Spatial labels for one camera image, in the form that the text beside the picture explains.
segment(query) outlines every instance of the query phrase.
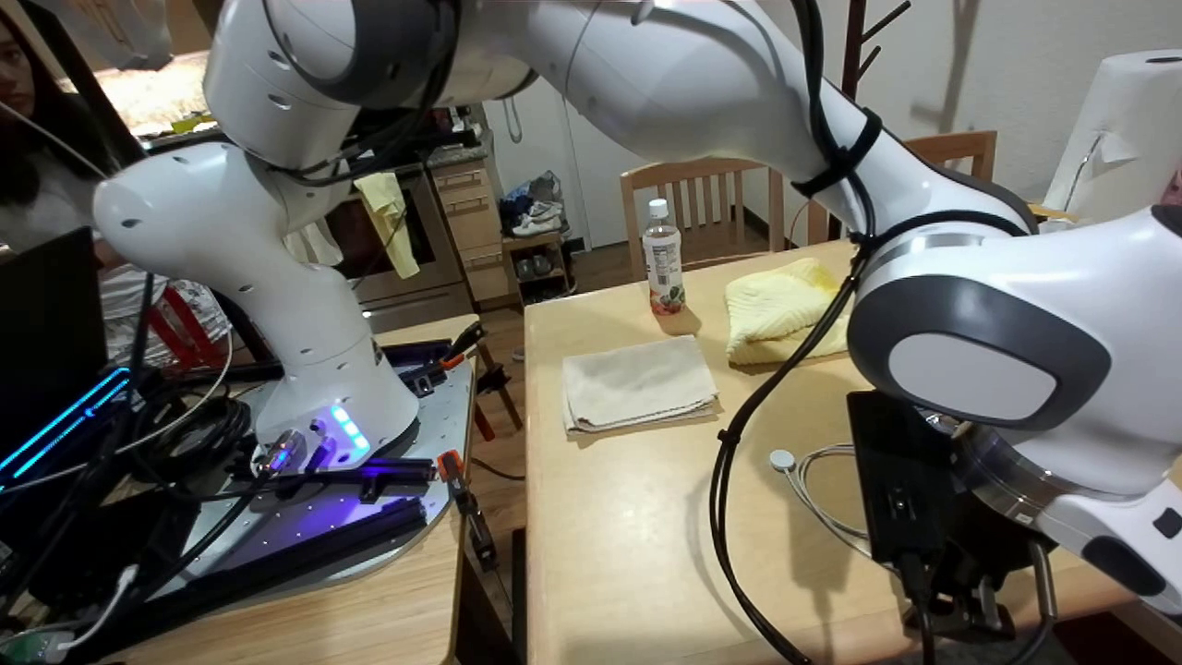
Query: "wooden table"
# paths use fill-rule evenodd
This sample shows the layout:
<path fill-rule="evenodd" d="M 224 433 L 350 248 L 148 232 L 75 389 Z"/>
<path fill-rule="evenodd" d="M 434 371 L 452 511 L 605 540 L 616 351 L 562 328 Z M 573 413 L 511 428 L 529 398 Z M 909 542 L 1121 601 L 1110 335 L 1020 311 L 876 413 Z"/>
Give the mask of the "wooden table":
<path fill-rule="evenodd" d="M 452 341 L 474 314 L 378 335 L 378 344 Z M 452 663 L 460 619 L 460 513 L 419 536 L 394 563 L 344 585 L 212 615 L 148 639 L 130 665 L 439 665 Z"/>
<path fill-rule="evenodd" d="M 550 298 L 524 314 L 529 351 L 529 658 L 550 663 L 774 663 L 732 599 L 706 524 L 716 433 L 766 375 L 726 361 L 732 276 L 824 258 L 846 269 L 846 243 L 819 243 L 687 274 L 698 349 L 719 409 L 598 441 L 562 428 L 562 360 L 663 341 L 646 286 Z M 799 457 L 850 444 L 846 391 L 863 389 L 850 360 L 812 360 L 760 407 L 732 478 L 732 557 L 751 599 L 817 663 L 881 663 L 913 644 L 902 596 L 870 557 L 836 542 L 774 478 L 770 452 Z M 819 503 L 860 524 L 855 461 L 812 474 Z M 1127 590 L 1056 550 L 1059 619 L 1127 601 Z M 1033 625 L 1031 573 L 1001 590 Z"/>

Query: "bottle cap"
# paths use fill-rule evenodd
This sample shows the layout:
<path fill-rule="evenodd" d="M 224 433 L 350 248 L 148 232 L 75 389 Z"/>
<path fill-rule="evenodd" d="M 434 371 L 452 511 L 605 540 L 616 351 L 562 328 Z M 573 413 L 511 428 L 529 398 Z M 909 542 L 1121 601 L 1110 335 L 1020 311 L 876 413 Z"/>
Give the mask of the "bottle cap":
<path fill-rule="evenodd" d="M 649 201 L 649 217 L 669 217 L 669 201 Z"/>

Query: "plastic bottle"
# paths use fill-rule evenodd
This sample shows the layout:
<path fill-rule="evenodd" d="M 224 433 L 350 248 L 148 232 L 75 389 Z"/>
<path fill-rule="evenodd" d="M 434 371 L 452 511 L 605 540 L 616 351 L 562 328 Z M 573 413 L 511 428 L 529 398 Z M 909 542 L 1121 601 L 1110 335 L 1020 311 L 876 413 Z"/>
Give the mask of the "plastic bottle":
<path fill-rule="evenodd" d="M 644 226 L 644 258 L 649 269 L 654 314 L 679 314 L 687 307 L 687 286 L 679 274 L 679 231 L 669 221 L 669 201 L 649 201 Z"/>

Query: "white wall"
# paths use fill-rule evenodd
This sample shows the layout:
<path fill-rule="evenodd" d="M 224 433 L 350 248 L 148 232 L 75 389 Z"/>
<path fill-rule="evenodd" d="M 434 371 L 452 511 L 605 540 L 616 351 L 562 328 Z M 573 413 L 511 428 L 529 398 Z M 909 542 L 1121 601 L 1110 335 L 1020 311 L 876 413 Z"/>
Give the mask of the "white wall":
<path fill-rule="evenodd" d="M 766 5 L 795 34 L 791 5 Z M 893 0 L 872 0 L 870 22 L 891 8 Z M 838 80 L 846 5 L 824 5 L 824 13 L 829 73 Z M 898 138 L 996 130 L 996 176 L 1040 201 L 1096 62 L 1117 51 L 1182 47 L 1182 5 L 918 0 L 876 46 L 883 54 L 860 80 L 860 103 L 876 107 Z M 487 103 L 501 185 L 553 169 L 573 232 L 593 248 L 626 239 L 616 176 L 644 160 L 586 127 L 547 80 L 522 94 L 516 107 L 522 146 L 506 138 L 501 107 Z"/>

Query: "chair backrest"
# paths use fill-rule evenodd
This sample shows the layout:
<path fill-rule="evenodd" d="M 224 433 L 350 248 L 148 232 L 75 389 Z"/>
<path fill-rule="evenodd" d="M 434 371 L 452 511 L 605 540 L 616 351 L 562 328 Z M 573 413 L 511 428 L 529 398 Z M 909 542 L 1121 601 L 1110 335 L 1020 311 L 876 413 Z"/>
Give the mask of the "chair backrest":
<path fill-rule="evenodd" d="M 748 203 L 759 196 L 748 185 L 766 189 L 770 196 L 770 252 L 785 248 L 785 173 L 751 163 L 751 160 L 690 160 L 690 163 L 646 163 L 622 173 L 622 203 L 628 221 L 628 261 L 631 274 L 644 274 L 644 203 L 663 196 L 669 201 L 669 217 L 687 232 L 682 261 L 719 261 L 743 256 Z"/>
<path fill-rule="evenodd" d="M 960 169 L 977 183 L 993 183 L 993 160 L 996 160 L 996 135 L 937 135 L 937 138 L 913 138 L 902 139 L 918 160 L 947 169 Z M 808 208 L 808 239 L 829 237 L 833 213 L 824 208 Z"/>

